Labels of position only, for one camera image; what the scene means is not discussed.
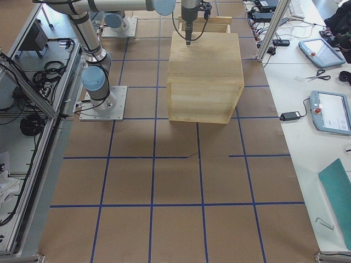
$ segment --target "metal plate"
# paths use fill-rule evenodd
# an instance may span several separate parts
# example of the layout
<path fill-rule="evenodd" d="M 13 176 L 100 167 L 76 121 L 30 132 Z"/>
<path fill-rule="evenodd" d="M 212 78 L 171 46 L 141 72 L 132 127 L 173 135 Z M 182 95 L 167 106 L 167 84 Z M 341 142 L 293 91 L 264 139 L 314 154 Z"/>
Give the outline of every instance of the metal plate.
<path fill-rule="evenodd" d="M 126 105 L 127 86 L 111 86 L 111 92 L 117 98 L 117 104 L 112 110 L 106 112 L 98 112 L 95 109 L 85 110 L 91 108 L 91 104 L 85 104 L 82 107 L 83 112 L 80 112 L 79 119 L 81 121 L 122 121 Z M 90 100 L 88 93 L 86 93 L 85 100 Z"/>
<path fill-rule="evenodd" d="M 103 38 L 124 38 L 124 37 L 135 37 L 137 31 L 137 18 L 127 18 L 129 21 L 129 28 L 123 32 L 115 32 L 110 27 L 104 28 Z"/>

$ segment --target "wooden box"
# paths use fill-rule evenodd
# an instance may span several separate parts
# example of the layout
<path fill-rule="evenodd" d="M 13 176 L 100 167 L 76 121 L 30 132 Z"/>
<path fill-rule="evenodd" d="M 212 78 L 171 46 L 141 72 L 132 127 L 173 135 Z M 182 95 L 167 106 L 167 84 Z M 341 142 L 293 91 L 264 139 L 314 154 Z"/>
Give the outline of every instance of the wooden box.
<path fill-rule="evenodd" d="M 205 32 L 189 46 L 173 32 L 167 76 L 169 120 L 228 123 L 243 88 L 237 34 Z"/>

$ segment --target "brown paper floor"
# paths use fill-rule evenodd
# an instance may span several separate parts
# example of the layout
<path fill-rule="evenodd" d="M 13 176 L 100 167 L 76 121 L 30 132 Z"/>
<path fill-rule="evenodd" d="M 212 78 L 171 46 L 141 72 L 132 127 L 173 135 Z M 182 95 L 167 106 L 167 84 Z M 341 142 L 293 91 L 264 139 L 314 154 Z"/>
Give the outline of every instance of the brown paper floor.
<path fill-rule="evenodd" d="M 318 247 L 244 7 L 213 6 L 213 15 L 234 17 L 240 36 L 245 89 L 232 120 L 168 121 L 172 22 L 134 12 L 136 39 L 104 40 L 110 83 L 129 86 L 125 120 L 74 120 L 39 247 L 48 263 L 314 262 Z"/>

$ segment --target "wooden panel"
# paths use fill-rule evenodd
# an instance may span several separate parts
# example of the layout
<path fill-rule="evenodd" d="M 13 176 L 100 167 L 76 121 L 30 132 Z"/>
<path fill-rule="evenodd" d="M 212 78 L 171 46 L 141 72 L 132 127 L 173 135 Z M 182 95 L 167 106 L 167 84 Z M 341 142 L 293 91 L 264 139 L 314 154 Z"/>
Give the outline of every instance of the wooden panel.
<path fill-rule="evenodd" d="M 167 89 L 172 121 L 228 123 L 244 88 L 237 34 L 172 36 Z"/>
<path fill-rule="evenodd" d="M 7 53 L 35 4 L 30 0 L 0 0 L 0 48 Z"/>

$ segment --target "power adapter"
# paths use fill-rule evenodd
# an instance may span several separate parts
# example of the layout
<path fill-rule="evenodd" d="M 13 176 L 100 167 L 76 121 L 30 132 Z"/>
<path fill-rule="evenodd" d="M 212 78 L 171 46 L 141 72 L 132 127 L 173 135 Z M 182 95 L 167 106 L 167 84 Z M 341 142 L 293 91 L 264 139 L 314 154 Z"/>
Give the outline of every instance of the power adapter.
<path fill-rule="evenodd" d="M 253 18 L 252 20 L 255 21 L 255 23 L 269 23 L 272 20 L 273 13 L 254 13 L 252 14 Z"/>
<path fill-rule="evenodd" d="M 287 39 L 274 39 L 272 43 L 276 47 L 288 47 L 290 45 L 290 41 Z"/>
<path fill-rule="evenodd" d="M 291 111 L 291 112 L 284 112 L 280 115 L 279 120 L 283 121 L 283 122 L 287 122 L 287 121 L 294 121 L 296 119 L 300 119 L 301 114 L 298 111 Z"/>

